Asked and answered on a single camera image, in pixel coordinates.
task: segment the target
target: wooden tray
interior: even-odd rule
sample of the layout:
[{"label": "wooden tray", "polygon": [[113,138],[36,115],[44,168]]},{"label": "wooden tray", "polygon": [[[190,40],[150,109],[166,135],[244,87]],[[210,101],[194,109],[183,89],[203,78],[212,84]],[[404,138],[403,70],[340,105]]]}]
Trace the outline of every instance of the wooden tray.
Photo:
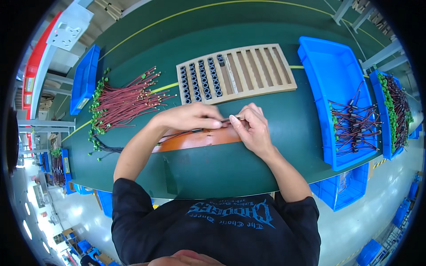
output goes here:
[{"label": "wooden tray", "polygon": [[[225,66],[220,66],[217,55],[221,54]],[[208,67],[207,58],[212,57],[216,68],[222,96],[217,97],[213,80]],[[207,82],[209,84],[211,99],[205,98],[202,88],[198,61],[204,60]],[[179,91],[182,105],[185,97],[182,88],[180,67],[185,66],[191,102],[195,102],[193,85],[190,76],[189,64],[195,64],[197,81],[200,86],[201,102],[217,104],[257,95],[293,91],[297,88],[290,66],[277,43],[240,47],[191,59],[176,66],[179,80]]]}]

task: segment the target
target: electrical outlet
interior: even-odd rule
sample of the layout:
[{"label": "electrical outlet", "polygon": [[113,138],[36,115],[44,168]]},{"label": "electrical outlet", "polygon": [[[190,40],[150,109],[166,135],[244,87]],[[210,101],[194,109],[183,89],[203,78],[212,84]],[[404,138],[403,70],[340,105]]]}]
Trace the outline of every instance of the electrical outlet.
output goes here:
[{"label": "electrical outlet", "polygon": [[71,3],[53,26],[46,43],[70,51],[87,30],[93,13],[77,2]]}]

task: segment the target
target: bundle of wires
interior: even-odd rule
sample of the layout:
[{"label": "bundle of wires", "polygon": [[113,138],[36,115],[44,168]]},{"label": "bundle of wires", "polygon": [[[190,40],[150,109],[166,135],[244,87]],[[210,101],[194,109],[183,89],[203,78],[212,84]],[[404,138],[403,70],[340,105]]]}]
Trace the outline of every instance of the bundle of wires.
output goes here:
[{"label": "bundle of wires", "polygon": [[95,93],[93,95],[93,104],[89,108],[92,112],[92,128],[89,130],[88,140],[93,143],[94,151],[108,152],[102,158],[105,158],[111,153],[121,152],[123,148],[112,148],[104,145],[97,135],[104,135],[107,131],[117,127],[135,126],[129,125],[136,117],[159,111],[157,106],[167,105],[163,101],[170,99],[175,95],[166,95],[169,91],[151,92],[149,86],[155,85],[156,77],[159,77],[161,72],[155,73],[156,67],[144,72],[135,80],[130,82],[123,88],[114,88],[109,84],[108,77],[102,77],[98,81]]},{"label": "bundle of wires", "polygon": [[65,175],[63,173],[62,153],[60,151],[60,148],[51,150],[50,155],[52,156],[52,183],[54,186],[62,187],[63,185],[65,185]]},{"label": "bundle of wires", "polygon": [[375,112],[377,105],[364,108],[357,106],[363,82],[364,80],[347,104],[333,101],[328,103],[333,119],[337,157],[357,153],[360,149],[379,150],[370,142],[376,140],[375,136],[382,132],[376,130],[382,123],[378,121],[380,115]]},{"label": "bundle of wires", "polygon": [[385,95],[384,104],[388,108],[391,128],[392,153],[400,147],[408,145],[409,124],[414,121],[408,106],[405,91],[399,88],[392,76],[378,73],[382,91]]}]

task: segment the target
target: workbench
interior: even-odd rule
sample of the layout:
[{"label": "workbench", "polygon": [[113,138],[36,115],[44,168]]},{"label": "workbench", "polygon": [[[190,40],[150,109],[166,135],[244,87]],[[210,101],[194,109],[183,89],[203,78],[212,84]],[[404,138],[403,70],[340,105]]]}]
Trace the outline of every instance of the workbench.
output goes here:
[{"label": "workbench", "polygon": [[[122,40],[153,22],[214,2],[217,1],[149,2],[112,25],[95,43],[100,46],[102,56]],[[333,13],[323,1],[294,2]],[[358,15],[351,10],[344,18],[355,21]],[[367,58],[390,43],[371,23],[364,23],[361,29],[374,35],[373,39],[359,30],[360,33],[356,34]],[[97,78],[110,67],[110,84],[120,87],[152,66],[157,66],[161,76],[152,88],[156,89],[177,82],[176,65],[180,62],[211,52],[263,43],[278,43],[288,63],[291,66],[301,66],[297,55],[300,36],[346,44],[352,48],[357,58],[364,59],[348,30],[344,26],[338,26],[327,14],[272,1],[229,3],[183,13],[134,35],[99,61]],[[75,67],[68,77],[72,78],[74,71]],[[300,67],[292,69],[292,72],[298,86],[295,91],[221,103],[217,105],[220,112],[224,117],[237,114],[250,102],[262,107],[269,121],[272,143],[308,183],[335,176],[381,155],[379,151],[350,168],[333,171],[323,161],[320,124],[306,73]],[[366,81],[372,102],[375,103],[371,83],[368,78]],[[178,87],[170,90],[170,94],[179,94]],[[76,128],[79,128],[92,117],[88,112],[90,103],[86,104],[78,116],[71,117],[67,110],[63,120],[71,121],[76,117]],[[165,103],[168,106],[161,108],[179,106],[181,100],[175,97]],[[69,98],[55,98],[49,114],[56,112],[55,109],[59,107],[63,110],[69,108]],[[154,114],[139,116],[132,121],[135,127],[111,130],[100,139],[110,147],[124,147]],[[72,181],[85,187],[111,192],[112,176],[119,154],[109,155],[101,162],[97,158],[104,156],[105,152],[95,152],[88,156],[89,152],[93,152],[92,143],[87,141],[89,129],[90,125],[83,127],[62,143],[62,147],[69,151]],[[151,197],[157,198],[234,197],[278,190],[268,167],[248,151],[242,142],[154,153],[136,182]]]}]

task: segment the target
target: hand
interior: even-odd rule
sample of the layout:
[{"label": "hand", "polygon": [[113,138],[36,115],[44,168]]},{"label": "hand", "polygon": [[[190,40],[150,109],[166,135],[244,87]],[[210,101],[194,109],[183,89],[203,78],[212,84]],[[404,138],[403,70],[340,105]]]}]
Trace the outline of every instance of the hand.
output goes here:
[{"label": "hand", "polygon": [[162,111],[153,120],[177,130],[219,129],[223,117],[216,106],[196,102]]},{"label": "hand", "polygon": [[[229,120],[247,149],[263,160],[274,153],[276,149],[272,145],[268,120],[263,116],[262,108],[250,103],[248,106],[244,106],[237,116],[242,121],[233,115],[229,116]],[[248,129],[243,124],[244,120],[248,122]]]}]

